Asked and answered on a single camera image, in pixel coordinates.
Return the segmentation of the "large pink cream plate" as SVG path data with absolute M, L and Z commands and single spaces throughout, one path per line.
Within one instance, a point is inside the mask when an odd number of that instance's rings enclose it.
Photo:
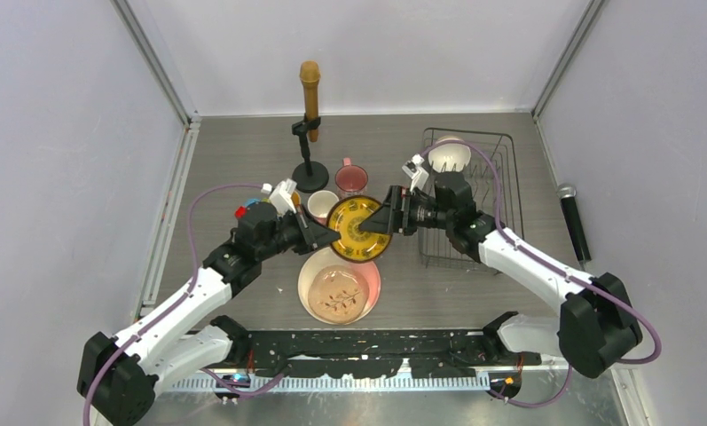
M 337 324 L 331 324 L 327 323 L 326 321 L 323 321 L 316 315 L 314 315 L 307 302 L 307 293 L 309 291 L 310 285 L 313 282 L 315 276 L 324 268 L 333 266 L 333 265 L 342 265 L 342 266 L 347 266 L 349 268 L 355 269 L 359 273 L 361 273 L 365 279 L 368 282 L 369 285 L 369 298 L 368 301 L 365 304 L 365 310 L 362 314 L 362 316 L 358 319 L 364 318 L 376 305 L 379 299 L 379 295 L 381 292 L 381 276 L 379 273 L 379 270 L 376 266 L 375 263 L 373 262 L 368 262 L 368 263 L 363 263 L 363 264 L 356 264 L 356 263 L 351 263 L 348 262 L 340 257 L 338 257 L 331 249 L 325 248 L 320 250 L 319 252 L 315 253 L 311 257 L 306 260 L 306 262 L 303 264 L 302 269 L 299 272 L 298 275 L 298 281 L 297 281 L 297 293 L 299 296 L 299 299 L 301 301 L 301 304 L 303 308 L 311 315 L 313 318 L 326 323 L 330 325 L 337 325 Z

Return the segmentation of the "plain pink mug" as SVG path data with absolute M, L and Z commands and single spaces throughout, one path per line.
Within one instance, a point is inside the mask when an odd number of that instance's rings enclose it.
M 306 207 L 318 223 L 326 225 L 330 211 L 339 200 L 336 193 L 328 190 L 320 190 L 309 196 Z

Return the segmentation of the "yellow plate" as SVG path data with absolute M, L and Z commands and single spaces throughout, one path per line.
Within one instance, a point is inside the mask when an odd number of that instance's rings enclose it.
M 340 234 L 331 244 L 332 251 L 351 263 L 367 263 L 381 256 L 391 243 L 387 234 L 361 231 L 359 226 L 369 218 L 381 203 L 365 195 L 356 195 L 338 201 L 327 215 L 326 225 Z

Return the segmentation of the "pink patterned mug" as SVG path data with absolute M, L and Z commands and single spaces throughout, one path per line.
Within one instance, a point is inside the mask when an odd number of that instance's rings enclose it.
M 369 182 L 365 169 L 353 163 L 349 157 L 342 159 L 342 166 L 334 176 L 337 193 L 340 199 L 364 195 Z

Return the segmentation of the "white ceramic bowl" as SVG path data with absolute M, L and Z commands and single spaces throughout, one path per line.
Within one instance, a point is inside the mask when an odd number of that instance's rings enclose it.
M 471 150 L 462 138 L 444 136 L 439 138 L 428 152 L 430 168 L 436 172 L 461 172 L 471 161 Z

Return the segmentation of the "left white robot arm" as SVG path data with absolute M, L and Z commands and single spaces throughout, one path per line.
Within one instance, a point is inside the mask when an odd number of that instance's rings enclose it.
M 83 424 L 96 410 L 113 425 L 134 425 L 171 384 L 215 363 L 241 366 L 251 340 L 235 320 L 219 316 L 198 334 L 186 333 L 258 278 L 263 261 L 288 250 L 309 254 L 340 237 L 306 209 L 283 216 L 267 202 L 243 209 L 230 239 L 197 264 L 182 288 L 133 325 L 86 342 L 77 382 Z

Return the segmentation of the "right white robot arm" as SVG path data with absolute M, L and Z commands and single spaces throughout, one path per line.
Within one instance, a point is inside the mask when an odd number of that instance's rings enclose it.
M 433 194 L 393 185 L 385 202 L 358 228 L 387 235 L 442 230 L 460 254 L 522 284 L 554 310 L 554 319 L 508 313 L 491 323 L 483 352 L 495 364 L 535 352 L 562 357 L 581 375 L 597 378 L 612 365 L 625 363 L 626 354 L 643 340 L 618 277 L 594 277 L 533 248 L 476 206 L 458 172 L 439 174 Z

